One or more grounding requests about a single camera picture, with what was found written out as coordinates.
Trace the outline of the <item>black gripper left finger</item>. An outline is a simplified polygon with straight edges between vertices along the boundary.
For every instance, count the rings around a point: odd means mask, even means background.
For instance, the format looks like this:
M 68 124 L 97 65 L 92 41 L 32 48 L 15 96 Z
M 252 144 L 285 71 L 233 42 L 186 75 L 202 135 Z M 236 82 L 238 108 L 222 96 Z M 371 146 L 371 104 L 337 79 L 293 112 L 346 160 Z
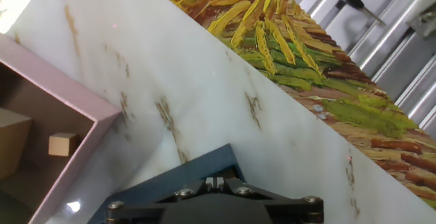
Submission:
M 134 187 L 135 192 L 130 193 L 128 189 L 127 197 L 113 199 L 106 205 L 104 223 L 159 223 L 169 207 L 199 200 L 199 197 L 210 195 L 213 190 L 214 178 L 208 177 L 189 182 L 171 193 L 148 201 Z

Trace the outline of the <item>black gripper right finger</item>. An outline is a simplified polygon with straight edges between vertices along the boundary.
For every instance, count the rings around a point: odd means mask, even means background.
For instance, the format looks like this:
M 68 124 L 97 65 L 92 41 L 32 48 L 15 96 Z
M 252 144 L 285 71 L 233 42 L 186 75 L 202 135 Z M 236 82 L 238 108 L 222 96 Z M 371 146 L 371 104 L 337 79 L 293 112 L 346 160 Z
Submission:
M 215 177 L 215 191 L 261 204 L 273 217 L 290 217 L 295 223 L 324 223 L 324 201 L 308 195 L 291 199 L 257 188 L 239 178 Z

